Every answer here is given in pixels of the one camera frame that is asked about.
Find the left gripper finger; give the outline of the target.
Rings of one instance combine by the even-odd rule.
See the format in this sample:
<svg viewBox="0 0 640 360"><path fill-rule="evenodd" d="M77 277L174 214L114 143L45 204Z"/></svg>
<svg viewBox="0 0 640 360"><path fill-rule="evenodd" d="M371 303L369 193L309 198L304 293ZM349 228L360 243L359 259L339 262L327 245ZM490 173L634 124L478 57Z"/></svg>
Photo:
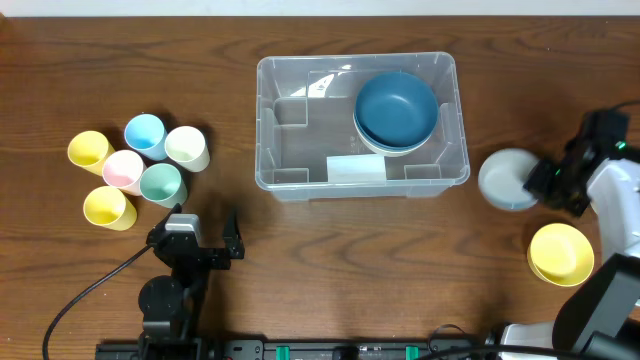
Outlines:
<svg viewBox="0 0 640 360"><path fill-rule="evenodd" d="M154 227L155 234L163 234L166 232L166 223L169 218L174 214L180 214L182 212L182 205L176 203L168 212L168 214Z"/></svg>
<svg viewBox="0 0 640 360"><path fill-rule="evenodd" d="M225 248L229 251L231 259L243 259L245 247L237 223L237 211L229 214L223 230Z"/></svg>

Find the grey small bowl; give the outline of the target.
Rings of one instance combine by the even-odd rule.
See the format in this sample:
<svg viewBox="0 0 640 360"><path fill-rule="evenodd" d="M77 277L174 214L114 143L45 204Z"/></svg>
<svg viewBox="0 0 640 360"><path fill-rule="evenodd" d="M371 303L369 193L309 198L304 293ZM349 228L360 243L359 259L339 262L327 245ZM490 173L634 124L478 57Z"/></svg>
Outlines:
<svg viewBox="0 0 640 360"><path fill-rule="evenodd" d="M524 189L530 172L539 159L531 152L508 148L490 155L478 174L478 186L484 198L494 207L506 211L522 211L537 200Z"/></svg>

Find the yellow small bowl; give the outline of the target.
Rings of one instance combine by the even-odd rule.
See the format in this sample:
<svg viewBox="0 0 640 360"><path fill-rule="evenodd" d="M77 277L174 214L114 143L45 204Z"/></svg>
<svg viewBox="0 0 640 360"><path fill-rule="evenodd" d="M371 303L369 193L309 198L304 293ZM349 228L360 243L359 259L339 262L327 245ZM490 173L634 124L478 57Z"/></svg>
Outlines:
<svg viewBox="0 0 640 360"><path fill-rule="evenodd" d="M539 279L560 287L574 287L591 276L595 255L588 238L578 229L552 223L533 235L527 261Z"/></svg>

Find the beige large bowl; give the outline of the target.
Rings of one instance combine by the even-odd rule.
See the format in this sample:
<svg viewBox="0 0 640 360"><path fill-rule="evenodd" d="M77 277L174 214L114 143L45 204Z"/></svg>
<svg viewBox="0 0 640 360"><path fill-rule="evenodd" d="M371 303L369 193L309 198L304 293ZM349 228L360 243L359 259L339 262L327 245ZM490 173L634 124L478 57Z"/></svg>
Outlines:
<svg viewBox="0 0 640 360"><path fill-rule="evenodd" d="M386 156L386 157L401 157L401 156L405 156L405 155L408 155L409 153L417 150L418 148L420 148L422 145L425 144L425 141L422 141L422 142L416 144L415 146L396 149L396 148L385 147L385 146L376 144L372 140L370 140L367 137L365 137L363 134L360 134L359 138L361 139L363 144L369 150L373 151L376 154L383 155L383 156Z"/></svg>

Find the dark blue bowl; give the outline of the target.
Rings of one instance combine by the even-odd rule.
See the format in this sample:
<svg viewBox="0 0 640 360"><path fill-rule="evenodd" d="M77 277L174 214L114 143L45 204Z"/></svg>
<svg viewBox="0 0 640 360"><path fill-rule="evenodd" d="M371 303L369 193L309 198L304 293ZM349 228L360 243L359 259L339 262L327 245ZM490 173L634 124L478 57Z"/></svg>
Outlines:
<svg viewBox="0 0 640 360"><path fill-rule="evenodd" d="M359 138L362 140L362 142L365 144L365 146L373 151L376 154L380 154L383 156L388 156L388 157L400 157L400 156L404 156L406 154L409 154L415 150L417 150L418 148L420 148L421 146L423 146L429 139L430 136L427 136L424 140L418 142L415 145L412 146L408 146L408 147L391 147L391 146L387 146L387 145L383 145L377 141L375 141L373 138L371 138L370 136L368 136L364 130L362 129L362 127L360 126L356 115L352 116L353 118L353 123L355 126L355 129L357 131L357 134L359 136Z"/></svg>
<svg viewBox="0 0 640 360"><path fill-rule="evenodd" d="M422 79L405 72L386 72L361 87L353 115L375 141L408 147L432 135L439 105L435 92Z"/></svg>

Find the clear plastic storage container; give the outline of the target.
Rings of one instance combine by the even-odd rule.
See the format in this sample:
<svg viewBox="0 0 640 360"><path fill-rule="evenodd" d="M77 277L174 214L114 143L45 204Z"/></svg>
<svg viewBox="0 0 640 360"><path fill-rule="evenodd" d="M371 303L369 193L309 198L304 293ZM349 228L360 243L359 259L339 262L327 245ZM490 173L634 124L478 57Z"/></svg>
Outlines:
<svg viewBox="0 0 640 360"><path fill-rule="evenodd" d="M387 72L420 78L438 105L430 138L399 157L369 149L354 122L358 92ZM270 56L258 63L255 180L278 200L435 197L470 173L450 54Z"/></svg>

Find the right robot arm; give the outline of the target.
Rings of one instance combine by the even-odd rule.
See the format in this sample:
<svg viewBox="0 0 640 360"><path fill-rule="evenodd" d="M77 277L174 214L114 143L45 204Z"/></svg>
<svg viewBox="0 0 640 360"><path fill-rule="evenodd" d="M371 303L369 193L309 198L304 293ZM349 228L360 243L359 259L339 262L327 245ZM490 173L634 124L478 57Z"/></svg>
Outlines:
<svg viewBox="0 0 640 360"><path fill-rule="evenodd" d="M585 114L559 161L522 149L486 159L478 185L494 206L511 211L541 203L575 217L593 208L601 238L596 268L590 242L564 223L540 228L527 249L540 279L576 293L552 322L511 324L498 333L493 359L636 359L639 324L639 150L626 141L630 117L620 106Z"/></svg>

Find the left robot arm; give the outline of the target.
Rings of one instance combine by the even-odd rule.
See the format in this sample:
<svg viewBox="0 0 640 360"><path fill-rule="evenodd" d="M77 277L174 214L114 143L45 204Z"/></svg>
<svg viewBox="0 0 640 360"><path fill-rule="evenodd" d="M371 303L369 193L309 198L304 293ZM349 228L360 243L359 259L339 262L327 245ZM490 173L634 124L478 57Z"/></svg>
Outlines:
<svg viewBox="0 0 640 360"><path fill-rule="evenodd" d="M210 273L228 270L232 260L245 255L235 212L227 217L222 238L221 248L202 245L198 216L184 214L179 204L150 230L146 244L171 273L152 278L139 293L141 359L222 357L216 342L198 336L197 328Z"/></svg>

